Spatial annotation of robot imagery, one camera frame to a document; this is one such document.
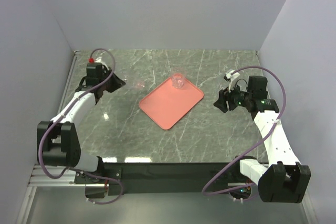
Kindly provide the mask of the clear faceted glass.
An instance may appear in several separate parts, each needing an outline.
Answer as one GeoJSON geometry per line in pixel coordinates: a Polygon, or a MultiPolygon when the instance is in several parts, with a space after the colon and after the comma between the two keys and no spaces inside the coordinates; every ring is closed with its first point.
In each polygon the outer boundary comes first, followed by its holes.
{"type": "Polygon", "coordinates": [[[186,71],[181,67],[174,67],[171,70],[170,79],[174,88],[181,88],[186,79],[186,71]]]}
{"type": "Polygon", "coordinates": [[[146,87],[146,83],[141,77],[134,77],[132,87],[134,89],[144,89],[146,87]]]}

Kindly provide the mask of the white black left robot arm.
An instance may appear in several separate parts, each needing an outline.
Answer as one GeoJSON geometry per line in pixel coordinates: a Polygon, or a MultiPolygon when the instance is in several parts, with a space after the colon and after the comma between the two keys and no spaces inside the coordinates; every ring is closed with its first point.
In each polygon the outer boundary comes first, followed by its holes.
{"type": "Polygon", "coordinates": [[[48,166],[61,166],[87,172],[93,183],[100,183],[106,176],[103,160],[81,150],[76,127],[84,116],[102,98],[105,92],[113,93],[125,82],[113,70],[100,62],[88,63],[84,76],[71,101],[50,121],[37,126],[37,160],[47,176],[48,166]]]}

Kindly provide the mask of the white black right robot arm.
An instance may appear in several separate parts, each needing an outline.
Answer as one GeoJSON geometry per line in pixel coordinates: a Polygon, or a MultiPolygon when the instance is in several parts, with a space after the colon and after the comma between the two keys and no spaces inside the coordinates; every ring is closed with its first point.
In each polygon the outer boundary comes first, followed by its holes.
{"type": "Polygon", "coordinates": [[[277,103],[268,98],[267,78],[250,76],[246,91],[237,81],[233,78],[226,89],[220,90],[214,106],[224,113],[238,106],[247,109],[264,139],[268,167],[244,156],[231,168],[232,178],[238,182],[249,178],[258,186],[263,202],[301,203],[311,171],[300,163],[288,142],[277,103]]]}

